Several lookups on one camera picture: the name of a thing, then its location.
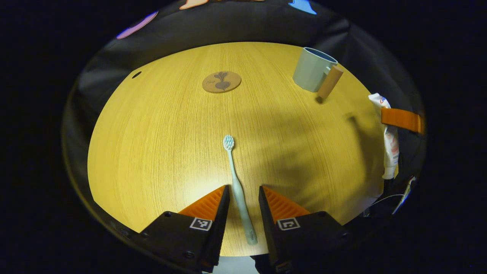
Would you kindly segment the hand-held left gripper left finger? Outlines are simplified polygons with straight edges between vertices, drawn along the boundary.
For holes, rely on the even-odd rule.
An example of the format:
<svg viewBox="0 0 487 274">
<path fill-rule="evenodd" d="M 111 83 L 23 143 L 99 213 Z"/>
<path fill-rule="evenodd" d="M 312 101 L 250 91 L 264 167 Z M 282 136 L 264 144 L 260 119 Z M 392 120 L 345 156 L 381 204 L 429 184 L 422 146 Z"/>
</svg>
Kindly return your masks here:
<svg viewBox="0 0 487 274">
<path fill-rule="evenodd" d="M 140 232 L 139 244 L 177 273 L 211 273 L 219 262 L 229 204 L 229 186 L 223 185 L 180 212 L 163 212 Z"/>
</svg>

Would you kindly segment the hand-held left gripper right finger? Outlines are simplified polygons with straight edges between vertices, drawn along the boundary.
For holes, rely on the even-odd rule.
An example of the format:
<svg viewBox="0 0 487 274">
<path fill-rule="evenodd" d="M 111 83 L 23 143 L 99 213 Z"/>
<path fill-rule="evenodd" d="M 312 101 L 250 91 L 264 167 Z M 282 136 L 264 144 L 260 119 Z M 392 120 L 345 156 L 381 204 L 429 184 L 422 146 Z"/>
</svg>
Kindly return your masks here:
<svg viewBox="0 0 487 274">
<path fill-rule="evenodd" d="M 277 274 L 324 274 L 326 260 L 351 235 L 329 213 L 311 213 L 268 186 L 259 188 L 259 207 L 270 266 Z"/>
</svg>

